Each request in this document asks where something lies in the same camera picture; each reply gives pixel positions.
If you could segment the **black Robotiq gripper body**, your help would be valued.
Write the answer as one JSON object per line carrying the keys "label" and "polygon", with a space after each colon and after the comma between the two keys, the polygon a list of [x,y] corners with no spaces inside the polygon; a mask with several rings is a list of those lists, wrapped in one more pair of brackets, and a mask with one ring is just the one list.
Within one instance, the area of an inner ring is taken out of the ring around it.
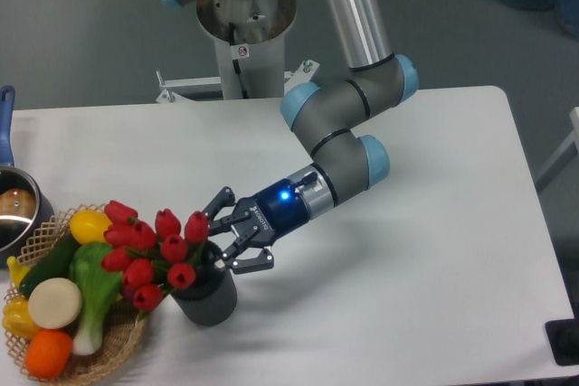
{"label": "black Robotiq gripper body", "polygon": [[280,180],[250,197],[235,198],[233,207],[223,208],[209,225],[211,236],[224,232],[235,235],[224,250],[226,259],[236,259],[249,248],[271,246],[309,221],[308,208],[299,195],[297,183]]}

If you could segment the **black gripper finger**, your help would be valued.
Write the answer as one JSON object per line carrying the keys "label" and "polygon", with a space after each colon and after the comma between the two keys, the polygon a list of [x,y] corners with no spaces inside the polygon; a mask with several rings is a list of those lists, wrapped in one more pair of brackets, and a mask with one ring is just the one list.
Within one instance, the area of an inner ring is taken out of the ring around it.
{"label": "black gripper finger", "polygon": [[229,186],[225,186],[215,197],[203,208],[203,213],[207,217],[209,225],[212,225],[214,218],[225,207],[235,205],[235,195]]}
{"label": "black gripper finger", "polygon": [[219,270],[229,269],[233,274],[248,274],[258,271],[269,270],[274,267],[274,256],[269,248],[263,248],[254,258],[249,259],[226,259],[225,255],[215,262],[215,268]]}

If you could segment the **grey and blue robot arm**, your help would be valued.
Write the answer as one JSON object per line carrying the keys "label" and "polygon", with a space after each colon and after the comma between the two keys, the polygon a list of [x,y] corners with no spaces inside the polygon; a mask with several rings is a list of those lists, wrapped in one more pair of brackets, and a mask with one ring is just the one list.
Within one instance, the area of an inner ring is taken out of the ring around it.
{"label": "grey and blue robot arm", "polygon": [[230,232],[233,243],[214,258],[236,274],[269,269],[281,237],[381,182],[390,171],[382,143],[353,128],[398,106],[419,87],[413,63],[393,51],[376,0],[328,0],[350,71],[322,88],[283,80],[284,39],[296,0],[163,0],[195,4],[197,19],[214,40],[226,99],[280,97],[280,112],[310,162],[245,198],[221,190],[206,206],[211,234]]}

